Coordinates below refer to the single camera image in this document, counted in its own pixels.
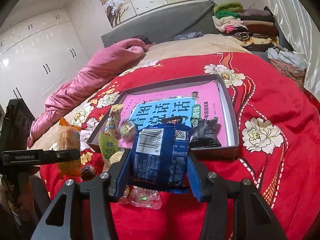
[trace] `white wardrobe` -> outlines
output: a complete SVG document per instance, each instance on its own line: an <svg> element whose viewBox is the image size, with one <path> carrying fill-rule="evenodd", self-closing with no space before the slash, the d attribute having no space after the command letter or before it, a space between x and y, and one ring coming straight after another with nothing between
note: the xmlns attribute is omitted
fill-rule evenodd
<svg viewBox="0 0 320 240"><path fill-rule="evenodd" d="M0 35L0 105L23 98L38 117L46 98L88 62L66 10L40 14Z"/></svg>

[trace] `beige bed sheet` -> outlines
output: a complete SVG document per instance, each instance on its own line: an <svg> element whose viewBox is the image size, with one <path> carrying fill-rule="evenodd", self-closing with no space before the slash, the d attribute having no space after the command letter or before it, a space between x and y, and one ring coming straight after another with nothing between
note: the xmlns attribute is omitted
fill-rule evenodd
<svg viewBox="0 0 320 240"><path fill-rule="evenodd" d="M142 65L153 60L162 60L172 57L206 55L219 52L244 52L250 53L239 44L233 42L231 39L217 34L206 34L201 38L185 41L169 41L152 46L145 57L138 63ZM78 107L76 107L64 118L71 123L73 117L78 110L87 102L87 99ZM39 140L35 142L31 149L48 150L55 142L58 136L58 123L52 126Z"/></svg>

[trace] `green label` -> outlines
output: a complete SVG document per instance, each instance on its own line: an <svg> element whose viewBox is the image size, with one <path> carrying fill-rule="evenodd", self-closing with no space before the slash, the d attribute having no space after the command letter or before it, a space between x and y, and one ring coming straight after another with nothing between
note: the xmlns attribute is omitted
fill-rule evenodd
<svg viewBox="0 0 320 240"><path fill-rule="evenodd" d="M148 197L146 197L146 196L145 197L138 197L138 199L141 200L141 201L147 201Z"/></svg>
<svg viewBox="0 0 320 240"><path fill-rule="evenodd" d="M192 107L192 114L191 117L193 118L201 118L201 106L200 105L194 105Z"/></svg>

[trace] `blue snack package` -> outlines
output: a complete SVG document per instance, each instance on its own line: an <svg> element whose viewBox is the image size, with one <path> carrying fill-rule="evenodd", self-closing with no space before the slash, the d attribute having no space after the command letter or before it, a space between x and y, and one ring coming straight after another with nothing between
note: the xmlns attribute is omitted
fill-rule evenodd
<svg viewBox="0 0 320 240"><path fill-rule="evenodd" d="M175 123L156 124L138 131L130 156L136 185L152 184L152 189L161 191L183 186L193 133L191 127Z"/></svg>

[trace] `pink blanket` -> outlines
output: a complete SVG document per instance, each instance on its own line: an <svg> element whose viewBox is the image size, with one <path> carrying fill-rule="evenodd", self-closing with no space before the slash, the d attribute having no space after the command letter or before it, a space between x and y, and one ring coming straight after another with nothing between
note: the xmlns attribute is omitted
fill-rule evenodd
<svg viewBox="0 0 320 240"><path fill-rule="evenodd" d="M120 41L100 49L73 81L62 85L47 98L45 111L32 124L28 147L32 147L61 117L129 68L144 55L145 49L145 43L139 39Z"/></svg>

